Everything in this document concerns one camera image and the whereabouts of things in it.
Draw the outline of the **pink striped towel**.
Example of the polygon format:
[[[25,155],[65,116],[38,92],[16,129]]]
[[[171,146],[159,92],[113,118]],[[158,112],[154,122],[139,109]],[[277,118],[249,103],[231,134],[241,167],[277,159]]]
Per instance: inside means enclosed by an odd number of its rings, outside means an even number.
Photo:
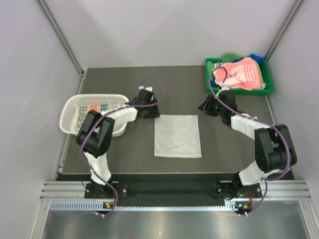
[[[238,88],[247,91],[260,89],[261,73],[259,65],[251,57],[246,57],[238,62],[228,62],[214,71],[215,83],[217,85],[224,84],[229,88]]]

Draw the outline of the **grey white towel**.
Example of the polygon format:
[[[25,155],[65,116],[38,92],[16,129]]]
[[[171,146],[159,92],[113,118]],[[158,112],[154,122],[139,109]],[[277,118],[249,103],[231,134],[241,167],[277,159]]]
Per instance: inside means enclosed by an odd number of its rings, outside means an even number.
[[[161,115],[155,119],[154,156],[201,158],[197,115]]]

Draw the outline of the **colourful rabbit print towel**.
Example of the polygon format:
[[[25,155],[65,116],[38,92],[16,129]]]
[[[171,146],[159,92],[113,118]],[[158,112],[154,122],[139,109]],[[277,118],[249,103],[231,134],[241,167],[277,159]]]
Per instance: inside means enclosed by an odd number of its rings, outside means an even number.
[[[96,104],[96,105],[79,106],[76,109],[75,126],[80,128],[85,120],[86,115],[91,110],[94,110],[97,112],[107,112],[115,108],[118,108],[119,106],[120,106],[120,103],[103,103],[103,104]]]

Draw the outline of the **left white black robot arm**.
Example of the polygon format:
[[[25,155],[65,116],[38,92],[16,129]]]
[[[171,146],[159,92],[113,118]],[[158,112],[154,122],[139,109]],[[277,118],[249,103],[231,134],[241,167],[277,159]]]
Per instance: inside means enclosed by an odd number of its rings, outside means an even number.
[[[139,94],[131,102],[100,113],[96,110],[88,112],[76,136],[80,146],[80,154],[88,161],[91,171],[91,187],[101,197],[109,197],[113,185],[108,182],[111,172],[108,168],[106,153],[110,147],[113,130],[123,124],[137,119],[156,119],[160,117],[158,101],[152,88],[140,88]]]

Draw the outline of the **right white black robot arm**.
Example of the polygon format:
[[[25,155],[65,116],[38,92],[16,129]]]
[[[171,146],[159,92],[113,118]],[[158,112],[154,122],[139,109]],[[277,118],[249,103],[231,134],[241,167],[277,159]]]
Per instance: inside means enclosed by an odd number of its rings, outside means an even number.
[[[288,127],[267,123],[238,110],[233,91],[209,94],[198,109],[206,115],[221,117],[223,124],[254,141],[254,161],[232,179],[234,196],[246,196],[252,187],[269,175],[279,171],[286,174],[296,164],[297,154]]]

